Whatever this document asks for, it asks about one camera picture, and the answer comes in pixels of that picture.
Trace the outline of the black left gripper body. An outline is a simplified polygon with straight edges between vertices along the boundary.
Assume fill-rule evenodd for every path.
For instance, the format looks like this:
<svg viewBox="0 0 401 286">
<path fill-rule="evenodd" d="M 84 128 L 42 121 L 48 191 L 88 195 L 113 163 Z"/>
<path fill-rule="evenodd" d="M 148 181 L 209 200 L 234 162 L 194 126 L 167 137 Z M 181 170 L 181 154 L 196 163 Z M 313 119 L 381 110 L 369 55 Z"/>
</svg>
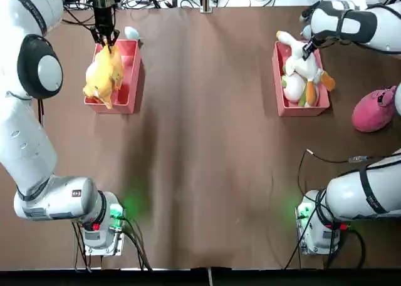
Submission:
<svg viewBox="0 0 401 286">
<path fill-rule="evenodd" d="M 95 27 L 99 33 L 112 33 L 114 30 L 112 7 L 94 8 Z"/>
</svg>

